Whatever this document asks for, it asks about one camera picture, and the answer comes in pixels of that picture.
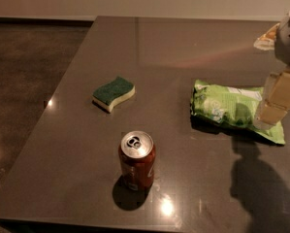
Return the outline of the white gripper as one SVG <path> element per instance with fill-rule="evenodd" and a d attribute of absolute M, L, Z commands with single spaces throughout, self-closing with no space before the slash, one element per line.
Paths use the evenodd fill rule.
<path fill-rule="evenodd" d="M 275 57 L 290 66 L 290 10 L 281 20 L 274 43 Z M 282 121 L 290 111 L 290 67 L 281 73 L 270 73 L 256 111 L 256 125 L 270 129 Z"/>

